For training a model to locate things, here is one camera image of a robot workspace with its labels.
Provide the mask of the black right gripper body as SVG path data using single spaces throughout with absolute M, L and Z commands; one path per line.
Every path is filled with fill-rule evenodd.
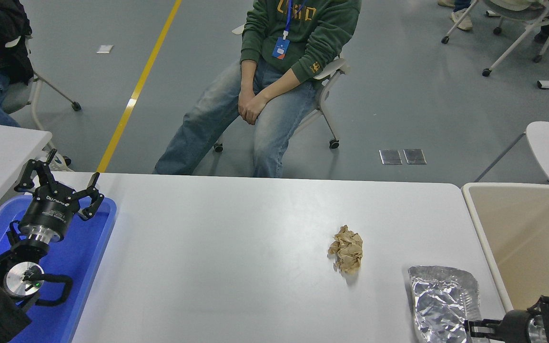
M 505 343 L 530 343 L 528 326 L 532 318 L 527 311 L 509 311 L 497 327 L 498 339 Z

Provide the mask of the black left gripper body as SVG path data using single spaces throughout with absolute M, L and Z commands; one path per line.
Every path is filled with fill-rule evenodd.
M 68 200 L 74 190 L 61 187 L 51 191 L 49 187 L 39 187 L 33 194 L 24 216 L 19 223 L 19 230 L 27 234 L 30 227 L 42 226 L 65 235 L 69 230 L 74 214 L 79 210 L 78 200 Z

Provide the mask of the person's right hand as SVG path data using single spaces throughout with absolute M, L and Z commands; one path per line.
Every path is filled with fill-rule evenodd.
M 250 101 L 255 97 L 255 93 L 251 89 L 241 89 L 238 94 L 238 113 L 243 120 L 247 118 L 247 109 Z

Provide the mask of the person's left hand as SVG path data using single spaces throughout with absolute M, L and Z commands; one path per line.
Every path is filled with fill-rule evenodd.
M 261 95 L 256 95 L 250 99 L 244 107 L 244 120 L 250 125 L 255 125 L 267 103 L 268 99 Z

